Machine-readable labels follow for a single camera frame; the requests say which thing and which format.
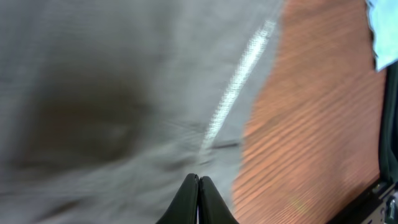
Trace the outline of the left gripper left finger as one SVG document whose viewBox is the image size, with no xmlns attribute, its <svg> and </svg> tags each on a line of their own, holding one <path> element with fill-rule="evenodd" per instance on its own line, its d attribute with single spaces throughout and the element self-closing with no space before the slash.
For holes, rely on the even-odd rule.
<svg viewBox="0 0 398 224">
<path fill-rule="evenodd" d="M 188 174 L 156 224 L 196 224 L 199 177 Z"/>
</svg>

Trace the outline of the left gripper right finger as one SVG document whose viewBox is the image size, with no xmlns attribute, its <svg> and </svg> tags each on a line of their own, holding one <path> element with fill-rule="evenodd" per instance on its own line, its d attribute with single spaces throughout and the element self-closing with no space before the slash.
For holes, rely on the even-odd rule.
<svg viewBox="0 0 398 224">
<path fill-rule="evenodd" d="M 199 182 L 198 215 L 199 224 L 239 224 L 208 176 Z"/>
</svg>

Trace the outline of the grey shorts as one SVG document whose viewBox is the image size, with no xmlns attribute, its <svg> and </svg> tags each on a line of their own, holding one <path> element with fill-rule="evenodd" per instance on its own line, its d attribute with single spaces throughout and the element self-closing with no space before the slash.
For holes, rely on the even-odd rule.
<svg viewBox="0 0 398 224">
<path fill-rule="evenodd" d="M 1 222 L 155 223 L 189 173 L 228 208 L 282 1 L 1 2 Z"/>
</svg>

